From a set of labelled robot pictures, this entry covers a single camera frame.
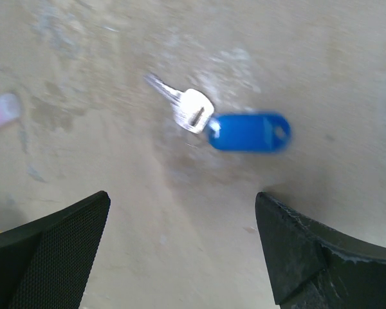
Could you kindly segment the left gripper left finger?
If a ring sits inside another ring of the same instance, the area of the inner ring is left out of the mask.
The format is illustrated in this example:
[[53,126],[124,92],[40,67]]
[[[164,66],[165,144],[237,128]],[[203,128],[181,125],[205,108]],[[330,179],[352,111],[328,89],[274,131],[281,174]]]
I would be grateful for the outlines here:
[[111,200],[99,191],[0,233],[0,308],[79,308]]

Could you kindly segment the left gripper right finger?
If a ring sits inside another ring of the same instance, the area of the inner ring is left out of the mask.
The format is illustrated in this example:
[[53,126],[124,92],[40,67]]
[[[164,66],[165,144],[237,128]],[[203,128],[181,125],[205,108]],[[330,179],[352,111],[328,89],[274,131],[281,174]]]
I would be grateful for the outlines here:
[[353,238],[266,192],[255,217],[275,304],[386,308],[386,248]]

